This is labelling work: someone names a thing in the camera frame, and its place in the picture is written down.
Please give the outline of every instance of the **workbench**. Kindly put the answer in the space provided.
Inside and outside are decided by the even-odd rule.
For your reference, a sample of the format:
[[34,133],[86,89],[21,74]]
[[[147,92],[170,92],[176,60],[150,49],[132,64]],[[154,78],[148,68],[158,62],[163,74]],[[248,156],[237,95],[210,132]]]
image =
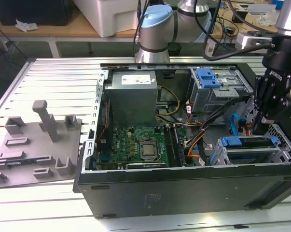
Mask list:
[[[262,0],[256,0],[257,3],[263,3]],[[233,5],[236,7],[239,3],[234,2]],[[220,9],[219,15],[224,18],[231,20],[232,11],[228,9]],[[247,15],[246,20],[250,23],[254,23],[260,26],[256,19],[258,16]],[[231,23],[225,22],[226,26],[234,27]],[[245,24],[237,24],[239,32],[247,32],[249,30],[254,30]],[[91,42],[132,42],[135,34],[135,30],[127,30],[116,33],[114,36],[110,37],[99,37],[98,33],[91,26],[91,24],[86,20],[84,15],[76,10],[72,16],[70,23],[67,26],[41,26],[38,25],[39,29],[35,31],[23,32],[16,28],[15,26],[2,26],[0,23],[1,30],[9,37],[12,41],[40,41],[47,42],[50,46],[50,50],[54,58],[61,57],[60,51],[57,47],[57,42],[88,42],[89,51],[92,52]],[[269,31],[277,31],[275,26],[265,27]],[[221,38],[222,28],[220,24],[216,24],[212,36],[214,38]],[[203,42],[204,38],[200,38],[197,42]],[[3,43],[7,41],[2,33],[0,32],[0,41]]]
[[[248,63],[264,74],[261,57],[234,57],[224,63]],[[38,121],[34,100],[47,100],[55,119],[75,114],[83,120],[81,140],[88,137],[100,63],[132,63],[133,58],[53,58],[27,62],[0,100],[0,144],[9,116],[25,123]],[[200,57],[171,58],[175,63],[207,63]],[[237,231],[291,232],[291,196],[269,210],[230,211],[187,215],[128,217],[97,220],[73,180],[0,189],[0,231]]]

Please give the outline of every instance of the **cpu socket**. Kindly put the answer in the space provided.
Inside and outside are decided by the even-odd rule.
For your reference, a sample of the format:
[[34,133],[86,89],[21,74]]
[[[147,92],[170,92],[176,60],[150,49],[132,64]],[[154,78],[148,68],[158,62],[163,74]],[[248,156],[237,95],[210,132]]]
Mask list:
[[141,159],[144,161],[154,161],[158,158],[156,141],[140,142]]

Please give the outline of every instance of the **white box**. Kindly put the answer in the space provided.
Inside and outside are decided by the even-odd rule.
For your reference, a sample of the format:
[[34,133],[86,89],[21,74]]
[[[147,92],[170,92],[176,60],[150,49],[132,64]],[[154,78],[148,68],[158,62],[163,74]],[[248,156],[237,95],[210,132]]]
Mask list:
[[[73,0],[100,37],[137,29],[138,0]],[[145,0],[141,0],[142,9]]]

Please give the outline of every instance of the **yellow wire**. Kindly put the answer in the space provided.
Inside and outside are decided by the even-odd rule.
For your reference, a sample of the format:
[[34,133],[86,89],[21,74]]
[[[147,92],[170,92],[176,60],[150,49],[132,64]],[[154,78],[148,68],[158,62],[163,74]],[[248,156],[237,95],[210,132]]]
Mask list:
[[176,107],[176,109],[174,110],[174,111],[172,111],[172,112],[170,112],[170,113],[165,113],[165,114],[156,114],[156,116],[168,116],[168,115],[172,115],[172,114],[174,114],[174,113],[176,113],[178,110],[179,110],[179,108],[180,108],[180,100],[178,99],[178,97],[175,95],[175,93],[174,92],[172,92],[169,88],[167,88],[167,87],[165,87],[165,86],[161,86],[161,88],[164,88],[164,89],[166,89],[166,90],[168,90],[175,98],[176,98],[176,100],[178,101],[178,106]]

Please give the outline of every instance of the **green circuit board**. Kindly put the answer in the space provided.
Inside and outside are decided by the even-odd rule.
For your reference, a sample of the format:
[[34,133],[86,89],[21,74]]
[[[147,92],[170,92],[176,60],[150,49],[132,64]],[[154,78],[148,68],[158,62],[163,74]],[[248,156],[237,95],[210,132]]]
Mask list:
[[140,162],[143,142],[156,142],[158,157],[156,162],[163,162],[168,166],[166,142],[162,127],[132,127],[115,128],[113,131],[112,162]]

